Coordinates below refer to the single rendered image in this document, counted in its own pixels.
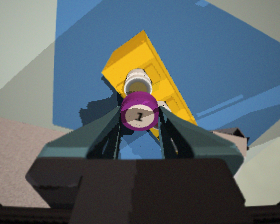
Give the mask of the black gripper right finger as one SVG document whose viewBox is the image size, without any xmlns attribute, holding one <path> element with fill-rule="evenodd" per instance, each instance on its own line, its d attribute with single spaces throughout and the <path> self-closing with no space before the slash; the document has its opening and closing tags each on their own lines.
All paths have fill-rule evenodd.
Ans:
<svg viewBox="0 0 280 224">
<path fill-rule="evenodd" d="M 176 116 L 163 106 L 159 106 L 158 130 L 162 159 L 220 158 L 233 177 L 244 162 L 235 143 Z"/>
</svg>

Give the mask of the blue flat mat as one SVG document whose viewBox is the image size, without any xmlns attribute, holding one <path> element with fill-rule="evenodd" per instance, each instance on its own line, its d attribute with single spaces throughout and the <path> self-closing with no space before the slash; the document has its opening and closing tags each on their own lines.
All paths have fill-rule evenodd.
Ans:
<svg viewBox="0 0 280 224">
<path fill-rule="evenodd" d="M 57 0 L 52 124 L 76 130 L 123 97 L 102 74 L 145 31 L 197 125 L 250 146 L 280 120 L 280 42 L 205 0 Z M 121 126 L 118 159 L 162 159 L 149 130 Z"/>
</svg>

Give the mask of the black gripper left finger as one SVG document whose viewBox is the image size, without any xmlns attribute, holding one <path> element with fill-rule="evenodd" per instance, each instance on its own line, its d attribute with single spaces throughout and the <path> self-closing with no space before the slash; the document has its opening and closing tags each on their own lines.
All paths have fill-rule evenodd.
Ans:
<svg viewBox="0 0 280 224">
<path fill-rule="evenodd" d="M 103 117 L 45 144 L 37 158 L 118 159 L 121 126 L 121 106 L 117 106 Z"/>
</svg>

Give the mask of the purple screw cap with number 1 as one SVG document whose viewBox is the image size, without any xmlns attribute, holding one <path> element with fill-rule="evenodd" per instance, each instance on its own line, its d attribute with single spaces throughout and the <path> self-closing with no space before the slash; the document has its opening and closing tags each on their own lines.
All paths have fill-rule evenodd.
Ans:
<svg viewBox="0 0 280 224">
<path fill-rule="evenodd" d="M 159 106 L 155 97 L 147 92 L 128 94 L 121 105 L 121 122 L 134 131 L 145 131 L 158 123 Z"/>
</svg>

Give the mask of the grey key desk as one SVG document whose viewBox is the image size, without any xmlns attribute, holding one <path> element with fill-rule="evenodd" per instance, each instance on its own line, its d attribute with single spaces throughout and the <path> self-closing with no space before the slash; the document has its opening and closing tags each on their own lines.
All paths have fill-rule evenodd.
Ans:
<svg viewBox="0 0 280 224">
<path fill-rule="evenodd" d="M 211 130 L 210 132 L 234 142 L 237 145 L 237 148 L 239 149 L 239 151 L 241 152 L 243 157 L 246 159 L 246 152 L 247 152 L 247 150 L 249 150 L 247 143 L 248 143 L 248 140 L 250 137 L 246 138 L 245 135 L 242 133 L 242 131 L 238 127 Z M 233 135 L 235 135 L 235 136 L 233 136 Z M 243 164 L 242 164 L 242 166 L 243 166 Z M 240 172 L 242 166 L 239 168 L 239 170 L 237 171 L 237 173 L 234 176 L 235 181 L 239 175 L 239 172 Z"/>
</svg>

